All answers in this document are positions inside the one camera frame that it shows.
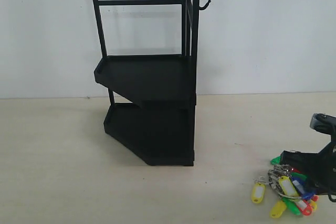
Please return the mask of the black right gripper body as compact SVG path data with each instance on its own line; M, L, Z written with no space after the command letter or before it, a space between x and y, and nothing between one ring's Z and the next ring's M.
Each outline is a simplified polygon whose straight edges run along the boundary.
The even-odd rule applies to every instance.
M335 199L335 142L318 153L318 184L329 199Z

